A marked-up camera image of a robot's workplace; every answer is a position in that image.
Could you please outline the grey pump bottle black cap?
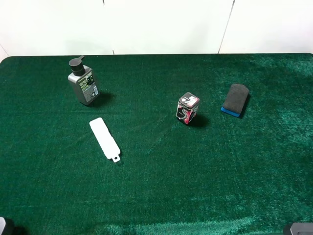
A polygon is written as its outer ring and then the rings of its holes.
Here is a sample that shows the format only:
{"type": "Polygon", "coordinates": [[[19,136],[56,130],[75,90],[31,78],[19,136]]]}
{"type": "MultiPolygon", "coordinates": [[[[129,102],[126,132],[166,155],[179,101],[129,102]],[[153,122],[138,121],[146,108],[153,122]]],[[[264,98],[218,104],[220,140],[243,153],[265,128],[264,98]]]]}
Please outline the grey pump bottle black cap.
{"type": "Polygon", "coordinates": [[[84,55],[69,61],[71,74],[67,77],[80,103],[88,106],[99,95],[93,69],[83,64],[84,55]]]}

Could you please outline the black red gum container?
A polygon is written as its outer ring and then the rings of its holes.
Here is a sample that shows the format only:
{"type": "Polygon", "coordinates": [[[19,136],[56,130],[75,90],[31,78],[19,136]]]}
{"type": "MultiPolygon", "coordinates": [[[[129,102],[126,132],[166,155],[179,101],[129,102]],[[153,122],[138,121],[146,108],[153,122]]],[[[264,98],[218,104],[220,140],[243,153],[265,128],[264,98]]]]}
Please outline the black red gum container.
{"type": "Polygon", "coordinates": [[[196,116],[200,99],[190,92],[186,92],[178,100],[176,118],[188,125],[196,116]]]}

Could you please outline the white flat plastic case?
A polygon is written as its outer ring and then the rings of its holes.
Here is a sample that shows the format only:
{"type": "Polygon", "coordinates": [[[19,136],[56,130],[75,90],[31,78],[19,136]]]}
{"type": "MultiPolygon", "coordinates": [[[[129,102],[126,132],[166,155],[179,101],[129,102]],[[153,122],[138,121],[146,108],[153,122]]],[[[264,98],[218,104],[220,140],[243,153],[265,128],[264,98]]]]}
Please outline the white flat plastic case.
{"type": "Polygon", "coordinates": [[[121,151],[103,119],[101,117],[96,118],[90,121],[89,125],[106,158],[113,160],[114,163],[120,161],[119,155],[121,154],[121,151]]]}

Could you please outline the black blue board eraser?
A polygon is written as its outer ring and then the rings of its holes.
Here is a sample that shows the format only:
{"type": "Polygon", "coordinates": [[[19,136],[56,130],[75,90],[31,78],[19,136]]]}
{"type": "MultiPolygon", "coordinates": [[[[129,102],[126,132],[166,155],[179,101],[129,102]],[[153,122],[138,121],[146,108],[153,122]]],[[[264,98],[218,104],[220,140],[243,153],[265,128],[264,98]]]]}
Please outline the black blue board eraser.
{"type": "Polygon", "coordinates": [[[243,84],[232,84],[226,99],[221,106],[221,111],[239,117],[249,95],[249,89],[243,84]]]}

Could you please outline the green velvet table cloth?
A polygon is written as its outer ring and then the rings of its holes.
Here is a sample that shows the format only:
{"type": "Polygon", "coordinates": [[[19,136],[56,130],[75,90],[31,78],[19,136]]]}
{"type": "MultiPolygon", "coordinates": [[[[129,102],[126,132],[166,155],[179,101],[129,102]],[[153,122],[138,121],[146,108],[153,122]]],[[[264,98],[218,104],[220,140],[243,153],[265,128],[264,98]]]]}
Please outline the green velvet table cloth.
{"type": "Polygon", "coordinates": [[[84,106],[70,58],[0,64],[0,214],[15,235],[271,235],[313,220],[311,54],[87,56],[84,106]],[[221,111],[232,84],[249,95],[221,111]],[[188,125],[186,92],[200,99],[188,125]],[[104,155],[102,118],[121,154],[104,155]]]}

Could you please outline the grey device bottom right corner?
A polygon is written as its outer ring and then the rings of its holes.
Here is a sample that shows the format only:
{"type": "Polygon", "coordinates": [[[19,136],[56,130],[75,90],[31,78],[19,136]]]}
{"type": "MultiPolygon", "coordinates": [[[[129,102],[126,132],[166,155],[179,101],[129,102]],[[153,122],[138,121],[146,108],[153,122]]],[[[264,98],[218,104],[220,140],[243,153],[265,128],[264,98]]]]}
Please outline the grey device bottom right corner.
{"type": "Polygon", "coordinates": [[[292,223],[283,229],[283,235],[313,235],[313,223],[292,223]]]}

